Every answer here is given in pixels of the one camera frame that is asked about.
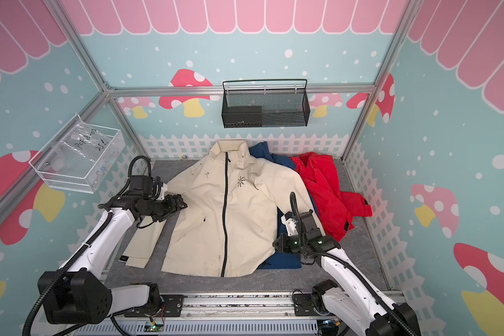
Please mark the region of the red jacket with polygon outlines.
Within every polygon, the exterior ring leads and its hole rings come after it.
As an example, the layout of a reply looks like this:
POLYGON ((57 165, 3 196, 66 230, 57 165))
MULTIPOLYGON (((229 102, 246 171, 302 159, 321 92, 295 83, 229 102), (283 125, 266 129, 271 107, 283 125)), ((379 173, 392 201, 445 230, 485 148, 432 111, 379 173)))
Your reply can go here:
POLYGON ((332 156, 304 153, 291 160, 316 204, 326 235, 341 241, 354 229, 354 218, 372 216, 372 207, 361 194, 341 191, 332 156))

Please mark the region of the cream beige jacket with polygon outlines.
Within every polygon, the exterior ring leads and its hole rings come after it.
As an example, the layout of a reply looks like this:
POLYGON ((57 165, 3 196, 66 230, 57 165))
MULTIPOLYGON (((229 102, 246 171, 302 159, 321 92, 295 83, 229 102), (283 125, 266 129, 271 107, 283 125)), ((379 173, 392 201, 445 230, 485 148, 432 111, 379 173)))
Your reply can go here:
POLYGON ((219 140, 209 153, 167 184, 181 210, 161 270, 199 277, 243 277, 274 254, 278 220, 313 208, 300 175, 255 158, 243 139, 219 140))

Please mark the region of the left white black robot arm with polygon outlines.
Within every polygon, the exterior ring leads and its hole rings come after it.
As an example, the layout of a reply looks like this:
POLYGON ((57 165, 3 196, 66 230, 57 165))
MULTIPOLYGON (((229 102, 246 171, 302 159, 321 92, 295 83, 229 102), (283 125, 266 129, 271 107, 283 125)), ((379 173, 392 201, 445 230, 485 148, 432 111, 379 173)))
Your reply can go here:
POLYGON ((157 284, 108 288, 100 278, 129 228, 145 229, 141 222, 146 217, 162 223, 178 214, 187 208, 182 196, 168 195, 164 183, 151 172, 134 175, 129 171, 124 187, 98 207, 104 213, 89 237, 60 268, 39 278, 39 298, 25 320, 23 335, 32 333, 40 310, 45 312, 48 323, 67 326, 62 335, 105 319, 110 319, 124 335, 117 316, 138 312, 153 318, 165 309, 157 284))

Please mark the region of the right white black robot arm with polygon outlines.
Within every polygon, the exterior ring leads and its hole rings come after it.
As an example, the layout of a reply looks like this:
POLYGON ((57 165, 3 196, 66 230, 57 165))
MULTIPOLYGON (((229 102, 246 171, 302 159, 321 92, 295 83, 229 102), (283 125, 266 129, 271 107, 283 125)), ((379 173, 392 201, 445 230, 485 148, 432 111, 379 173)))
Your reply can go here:
POLYGON ((312 307, 319 315, 333 314, 357 335, 421 335, 415 311, 397 303, 358 270, 340 243, 323 235, 314 212, 298 210, 294 192, 291 211, 283 216, 287 233, 273 243, 276 251, 299 254, 330 274, 315 286, 312 307))

